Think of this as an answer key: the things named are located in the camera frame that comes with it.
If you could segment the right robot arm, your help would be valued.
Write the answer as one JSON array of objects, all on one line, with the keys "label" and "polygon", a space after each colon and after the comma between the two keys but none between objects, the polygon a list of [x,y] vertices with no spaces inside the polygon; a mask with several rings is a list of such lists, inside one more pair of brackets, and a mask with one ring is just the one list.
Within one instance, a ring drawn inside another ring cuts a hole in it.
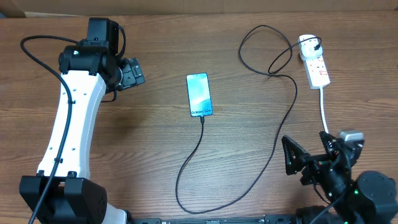
[{"label": "right robot arm", "polygon": [[364,134],[357,130],[340,131],[337,137],[319,133],[325,153],[311,155],[292,138],[284,136],[287,175],[301,172],[302,185],[320,186],[328,206],[299,208],[292,223],[390,223],[397,214],[397,189],[394,179],[368,170],[357,179],[352,167],[364,146]]}]

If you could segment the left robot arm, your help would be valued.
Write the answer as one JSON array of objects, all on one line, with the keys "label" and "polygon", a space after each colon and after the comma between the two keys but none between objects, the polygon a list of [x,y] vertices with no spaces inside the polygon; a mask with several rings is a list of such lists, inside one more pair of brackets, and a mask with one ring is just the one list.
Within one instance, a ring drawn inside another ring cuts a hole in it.
[{"label": "left robot arm", "polygon": [[115,21],[92,17],[86,38],[67,43],[54,73],[61,87],[52,135],[35,175],[21,178],[20,195],[41,223],[132,223],[90,180],[90,147],[104,96],[143,84],[144,74],[124,57],[126,35]]}]

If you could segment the Samsung Galaxy smartphone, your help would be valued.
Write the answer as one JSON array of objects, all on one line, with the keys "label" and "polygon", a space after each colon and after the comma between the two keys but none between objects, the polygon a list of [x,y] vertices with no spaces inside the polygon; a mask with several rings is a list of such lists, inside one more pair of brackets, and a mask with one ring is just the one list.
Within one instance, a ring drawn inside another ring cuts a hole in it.
[{"label": "Samsung Galaxy smartphone", "polygon": [[186,76],[188,102],[191,117],[211,116],[210,85],[207,73],[196,73]]}]

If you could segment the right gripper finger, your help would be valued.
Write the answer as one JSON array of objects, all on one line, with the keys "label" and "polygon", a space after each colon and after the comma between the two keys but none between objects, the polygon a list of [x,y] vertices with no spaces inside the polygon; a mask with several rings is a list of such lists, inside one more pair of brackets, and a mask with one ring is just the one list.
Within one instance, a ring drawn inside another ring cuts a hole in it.
[{"label": "right gripper finger", "polygon": [[293,175],[301,171],[309,162],[310,154],[289,136],[282,137],[285,155],[285,171]]},{"label": "right gripper finger", "polygon": [[336,154],[338,150],[336,138],[326,131],[320,131],[319,136],[326,154]]}]

